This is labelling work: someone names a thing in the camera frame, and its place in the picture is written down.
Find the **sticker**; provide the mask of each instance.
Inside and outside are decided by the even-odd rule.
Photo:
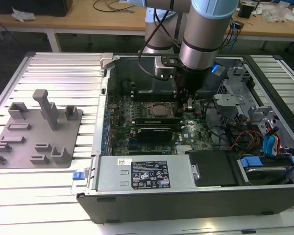
[[[170,188],[167,161],[132,162],[131,165],[133,189]]]
[[[118,165],[131,165],[131,158],[118,158]]]

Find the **gray peg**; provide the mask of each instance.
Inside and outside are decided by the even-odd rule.
[[[43,112],[43,116],[46,117],[52,131],[55,131],[58,126],[57,116],[54,115],[54,112],[52,112],[47,96],[47,90],[37,89],[33,94],[33,99],[39,103],[41,110]]]

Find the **gray plastic base plate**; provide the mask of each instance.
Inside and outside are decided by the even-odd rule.
[[[82,113],[83,111],[79,109],[77,120],[67,120],[64,110],[58,110],[57,121],[59,124],[56,131],[51,130],[47,120],[43,118],[41,110],[23,112],[24,120],[15,121],[10,118],[0,135],[0,144],[5,144],[4,140],[6,140],[12,149],[9,151],[0,150],[0,155],[4,158],[4,161],[0,161],[0,169],[68,168],[72,162]],[[16,125],[22,123],[29,123],[29,129],[27,125],[16,128]],[[50,144],[51,148],[55,147],[55,152],[58,154],[61,154],[63,147],[65,147],[64,157],[50,156],[50,146],[45,149],[39,147],[44,144]]]

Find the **dark floor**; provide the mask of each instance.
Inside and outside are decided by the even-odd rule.
[[[49,42],[43,33],[14,33],[22,44],[16,43],[8,33],[0,42],[0,93],[15,72],[26,51],[51,52]],[[143,45],[141,36],[93,35],[93,44],[88,44],[87,35],[60,34],[63,52],[118,52],[137,53]],[[284,49],[289,42],[269,42],[264,51],[259,50],[259,41],[238,40],[231,54],[236,55],[281,55],[294,70],[294,45],[289,52]]]

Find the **open computer chassis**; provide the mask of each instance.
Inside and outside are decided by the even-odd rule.
[[[143,65],[161,69],[157,56]],[[93,160],[80,170],[87,189],[75,188],[92,221],[267,215],[294,206],[294,114],[251,56],[216,62],[224,71],[209,75],[195,111],[177,119],[173,79],[148,77],[137,56],[103,54]],[[220,135],[241,122],[264,138],[273,131],[278,146],[229,145]],[[238,141],[239,132],[230,134]]]

